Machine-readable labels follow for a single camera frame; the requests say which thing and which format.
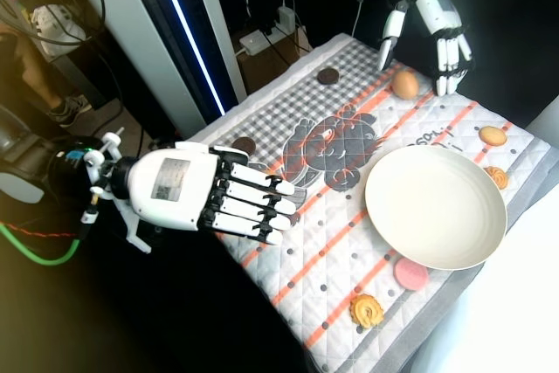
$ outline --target person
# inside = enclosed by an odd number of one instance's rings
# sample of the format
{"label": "person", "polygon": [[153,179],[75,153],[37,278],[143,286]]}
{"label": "person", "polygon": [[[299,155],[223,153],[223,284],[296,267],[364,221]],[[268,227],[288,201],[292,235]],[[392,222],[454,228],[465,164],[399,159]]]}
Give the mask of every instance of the person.
{"label": "person", "polygon": [[23,81],[47,105],[49,117],[70,127],[91,109],[83,96],[62,97],[52,84],[49,69],[36,46],[22,33],[0,22],[0,79],[5,85]]}

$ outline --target plate rim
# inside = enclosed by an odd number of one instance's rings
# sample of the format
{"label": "plate rim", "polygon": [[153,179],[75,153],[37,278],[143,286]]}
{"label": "plate rim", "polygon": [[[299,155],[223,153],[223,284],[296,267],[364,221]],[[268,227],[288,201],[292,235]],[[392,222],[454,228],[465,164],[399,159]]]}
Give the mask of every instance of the plate rim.
{"label": "plate rim", "polygon": [[[491,184],[493,185],[493,187],[490,187],[490,188],[495,188],[495,189],[497,190],[497,192],[499,193],[499,198],[500,198],[499,204],[502,203],[502,208],[503,208],[503,210],[504,210],[504,216],[505,216],[505,219],[504,219],[504,222],[505,222],[505,223],[504,223],[504,225],[505,225],[505,226],[504,226],[504,229],[503,229],[503,233],[502,233],[502,235],[500,236],[499,243],[497,244],[497,246],[495,246],[495,249],[493,249],[493,250],[491,251],[491,253],[489,253],[489,255],[487,255],[483,260],[481,260],[481,261],[479,261],[479,262],[477,262],[477,263],[475,263],[475,264],[472,264],[472,265],[470,265],[470,266],[462,266],[462,267],[458,267],[458,268],[443,268],[443,267],[439,267],[439,266],[428,265],[428,264],[425,264],[425,263],[423,263],[423,262],[421,262],[421,261],[418,261],[417,259],[412,258],[410,255],[408,255],[408,254],[406,254],[406,253],[403,253],[403,252],[398,251],[398,249],[397,249],[395,246],[393,246],[393,245],[391,244],[391,242],[381,233],[380,229],[378,229],[378,227],[376,226],[375,220],[373,219],[373,217],[371,217],[370,211],[369,211],[369,194],[368,194],[368,191],[369,191],[369,184],[370,184],[370,182],[371,182],[370,180],[371,180],[371,178],[372,178],[372,175],[373,175],[373,173],[375,172],[376,166],[377,166],[382,160],[384,160],[387,156],[390,156],[390,155],[392,155],[392,154],[394,154],[394,153],[396,153],[396,152],[398,152],[398,151],[406,150],[406,149],[409,149],[409,148],[412,148],[412,149],[431,149],[431,150],[437,150],[438,152],[447,153],[447,154],[449,154],[449,155],[450,155],[450,154],[453,154],[454,156],[458,156],[459,159],[464,160],[464,162],[468,162],[468,165],[472,164],[472,165],[474,165],[478,170],[480,170],[480,171],[484,174],[484,176],[486,176],[486,177],[491,181]],[[432,269],[435,269],[435,270],[441,270],[441,271],[461,271],[461,270],[467,270],[468,268],[473,268],[473,267],[475,267],[475,266],[478,266],[478,265],[480,265],[480,264],[483,264],[484,262],[487,261],[487,259],[488,259],[489,257],[491,257],[491,256],[499,249],[500,245],[501,245],[502,242],[503,242],[503,239],[504,239],[505,236],[507,235],[507,228],[508,228],[508,211],[507,211],[507,204],[505,203],[505,200],[504,200],[503,196],[502,196],[501,193],[500,193],[499,187],[497,187],[497,185],[495,184],[495,182],[494,182],[494,180],[492,179],[492,177],[490,177],[489,174],[487,174],[487,172],[486,172],[483,168],[481,168],[477,163],[472,162],[470,159],[468,159],[467,157],[461,155],[460,153],[455,152],[454,150],[444,149],[444,148],[441,148],[441,147],[438,147],[438,146],[433,146],[433,145],[431,145],[431,144],[427,144],[427,145],[404,146],[404,147],[401,147],[401,148],[397,148],[397,149],[391,150],[389,153],[387,153],[386,155],[384,155],[383,157],[381,157],[381,158],[375,163],[375,165],[371,168],[369,174],[367,175],[367,182],[365,183],[365,206],[366,206],[366,208],[367,208],[367,214],[369,215],[369,219],[370,219],[370,221],[372,222],[373,226],[375,227],[375,230],[378,232],[378,234],[381,236],[381,238],[383,238],[383,240],[384,240],[388,245],[390,245],[390,247],[391,247],[392,249],[394,249],[396,252],[398,252],[398,253],[399,253],[400,255],[402,255],[403,257],[405,257],[405,258],[407,258],[407,259],[409,259],[409,260],[411,260],[411,261],[413,261],[413,262],[416,262],[416,263],[418,263],[418,264],[421,265],[421,266],[426,266],[426,267],[428,267],[428,268],[432,268]]]}

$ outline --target brown egg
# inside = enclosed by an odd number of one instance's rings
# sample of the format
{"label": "brown egg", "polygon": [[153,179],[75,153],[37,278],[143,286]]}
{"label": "brown egg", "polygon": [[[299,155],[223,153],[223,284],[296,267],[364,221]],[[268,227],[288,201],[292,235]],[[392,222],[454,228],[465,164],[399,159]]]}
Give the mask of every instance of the brown egg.
{"label": "brown egg", "polygon": [[418,79],[412,72],[401,70],[392,78],[392,91],[403,100],[412,100],[418,96]]}

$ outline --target green cable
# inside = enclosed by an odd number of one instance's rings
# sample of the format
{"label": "green cable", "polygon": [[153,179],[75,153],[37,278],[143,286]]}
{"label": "green cable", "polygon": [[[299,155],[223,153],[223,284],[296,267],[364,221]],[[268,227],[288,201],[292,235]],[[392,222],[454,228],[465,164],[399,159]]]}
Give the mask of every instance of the green cable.
{"label": "green cable", "polygon": [[40,264],[41,266],[59,266],[60,264],[64,264],[67,260],[73,257],[73,254],[76,253],[76,250],[79,246],[79,240],[74,239],[72,244],[70,245],[70,249],[68,252],[64,254],[62,257],[58,259],[43,259],[36,255],[35,253],[31,252],[27,246],[22,244],[17,238],[13,235],[11,231],[8,230],[6,226],[0,224],[0,232],[8,239],[12,245],[14,245],[23,255],[29,258],[31,261]]}

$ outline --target plate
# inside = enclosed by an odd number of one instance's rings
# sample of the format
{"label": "plate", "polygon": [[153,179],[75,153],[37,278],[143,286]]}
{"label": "plate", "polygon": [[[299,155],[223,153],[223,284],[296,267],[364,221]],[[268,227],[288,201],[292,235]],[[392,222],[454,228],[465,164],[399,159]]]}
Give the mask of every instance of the plate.
{"label": "plate", "polygon": [[367,210],[397,252],[440,270],[485,261],[507,230],[507,207],[491,177],[458,153],[409,146],[370,171]]}

